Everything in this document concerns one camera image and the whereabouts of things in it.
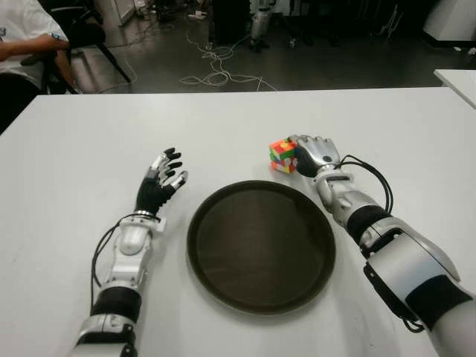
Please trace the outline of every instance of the silver robotic forearm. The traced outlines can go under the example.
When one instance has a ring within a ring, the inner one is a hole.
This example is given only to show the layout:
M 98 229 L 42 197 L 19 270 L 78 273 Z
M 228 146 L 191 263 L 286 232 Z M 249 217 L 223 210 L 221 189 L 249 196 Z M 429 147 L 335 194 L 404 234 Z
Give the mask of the silver robotic forearm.
M 314 177 L 324 207 L 367 259 L 364 273 L 392 312 L 423 324 L 440 356 L 476 354 L 476 300 L 448 256 L 391 216 L 339 168 L 329 139 L 293 136 L 298 171 Z
M 135 212 L 123 218 L 115 239 L 113 262 L 106 281 L 80 330 L 73 357 L 136 357 L 135 326 L 139 318 L 152 239 L 164 230 L 164 219 L 155 217 L 161 207 L 187 180 L 173 176 L 173 150 L 162 153 L 149 168 L 138 194 Z

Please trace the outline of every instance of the white cable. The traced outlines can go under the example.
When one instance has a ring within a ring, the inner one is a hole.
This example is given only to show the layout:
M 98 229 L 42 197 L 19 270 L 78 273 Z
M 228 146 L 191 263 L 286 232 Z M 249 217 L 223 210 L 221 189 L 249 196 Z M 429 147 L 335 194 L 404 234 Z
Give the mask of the white cable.
M 186 15 L 184 16 L 184 20 L 186 23 L 189 23 L 187 21 Z M 190 39 L 189 34 L 193 29 L 194 27 L 191 27 L 187 30 L 187 32 L 185 33 L 185 39 L 191 45 L 195 45 L 197 50 L 203 53 L 202 58 L 211 59 L 210 67 L 212 69 L 212 72 L 209 73 L 204 78 L 198 78 L 197 76 L 188 76 L 188 77 L 181 78 L 180 80 L 178 80 L 180 83 L 186 84 L 189 86 L 194 86 L 197 84 L 205 84 L 206 86 L 221 87 L 226 85 L 230 81 L 235 83 L 247 83 L 247 82 L 258 81 L 256 91 L 260 91 L 262 83 L 266 84 L 269 88 L 273 89 L 274 91 L 277 91 L 277 89 L 273 87 L 271 84 L 269 84 L 268 82 L 266 82 L 263 79 L 263 77 L 255 77 L 255 76 L 251 76 L 247 74 L 232 74 L 223 68 L 223 61 L 230 59 L 234 55 L 235 47 L 238 46 L 238 44 L 243 42 L 245 39 L 247 39 L 249 35 L 246 35 L 245 37 L 243 37 L 240 41 L 236 42 L 231 47 L 217 47 L 217 48 L 214 48 L 212 51 L 207 51 L 207 50 L 204 50 L 203 48 L 200 48 L 199 43 L 194 42 Z M 217 77 L 222 77 L 222 80 L 220 81 L 216 80 Z

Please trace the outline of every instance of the concrete floor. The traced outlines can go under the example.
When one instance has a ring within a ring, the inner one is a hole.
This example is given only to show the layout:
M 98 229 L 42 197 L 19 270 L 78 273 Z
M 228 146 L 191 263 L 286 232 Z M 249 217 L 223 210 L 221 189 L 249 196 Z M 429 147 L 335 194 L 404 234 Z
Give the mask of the concrete floor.
M 97 1 L 97 6 L 103 15 L 111 13 L 110 0 Z M 111 89 L 108 93 L 257 90 L 257 81 L 228 83 L 222 87 L 180 83 L 182 77 L 205 77 L 210 73 L 210 60 L 202 59 L 202 54 L 185 38 L 192 27 L 190 38 L 204 47 L 208 24 L 206 21 L 186 22 L 183 14 L 171 24 L 173 26 L 159 29 L 154 19 L 134 16 L 125 26 L 118 27 L 113 18 L 105 18 L 106 44 L 124 70 L 134 77 L 129 63 L 137 76 L 134 84 Z M 142 42 L 116 47 L 141 37 Z M 298 43 L 296 48 L 290 48 L 284 30 L 274 27 L 267 40 L 271 47 L 261 54 L 251 52 L 247 45 L 238 45 L 234 56 L 223 62 L 224 68 L 232 74 L 263 77 L 284 91 L 440 86 L 441 82 L 433 75 L 435 68 L 476 68 L 476 57 L 466 52 L 457 53 L 452 48 L 432 48 L 421 39 L 344 37 L 341 46 L 333 48 L 325 39 L 317 38 L 312 47 Z M 85 93 L 124 83 L 122 76 L 96 49 L 85 48 L 74 56 L 72 65 L 79 87 Z M 271 89 L 262 85 L 261 90 Z

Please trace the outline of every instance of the white table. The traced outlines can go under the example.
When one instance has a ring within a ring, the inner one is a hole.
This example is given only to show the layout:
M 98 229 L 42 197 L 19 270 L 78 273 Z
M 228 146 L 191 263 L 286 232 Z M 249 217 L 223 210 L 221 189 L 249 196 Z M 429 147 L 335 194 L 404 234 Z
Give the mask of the white table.
M 437 69 L 434 74 L 476 109 L 476 71 Z
M 151 160 L 177 146 L 190 181 L 165 211 L 167 251 L 152 262 L 140 356 L 435 356 L 424 333 L 389 313 L 335 223 L 327 287 L 274 317 L 204 291 L 187 264 L 187 228 L 205 198 L 236 181 L 281 182 L 318 202 L 304 178 L 269 169 L 267 145 L 324 135 L 381 169 L 395 216 L 445 250 L 475 292 L 475 132 L 475 111 L 447 88 L 38 97 L 0 137 L 1 354 L 68 354 L 88 314 L 96 242 L 131 212 Z M 382 201 L 373 176 L 358 172 L 357 182 Z

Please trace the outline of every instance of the black chair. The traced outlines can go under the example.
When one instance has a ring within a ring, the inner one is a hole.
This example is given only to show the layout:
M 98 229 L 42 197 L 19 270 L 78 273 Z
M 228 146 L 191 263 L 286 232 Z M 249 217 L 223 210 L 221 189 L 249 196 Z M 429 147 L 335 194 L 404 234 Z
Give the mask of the black chair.
M 103 17 L 94 7 L 92 0 L 39 0 L 43 8 L 63 29 L 69 39 L 70 50 L 95 45 L 118 70 L 122 77 L 131 83 L 129 76 L 119 66 L 111 51 L 104 45 L 106 33 L 101 27 Z M 87 22 L 91 18 L 96 23 Z

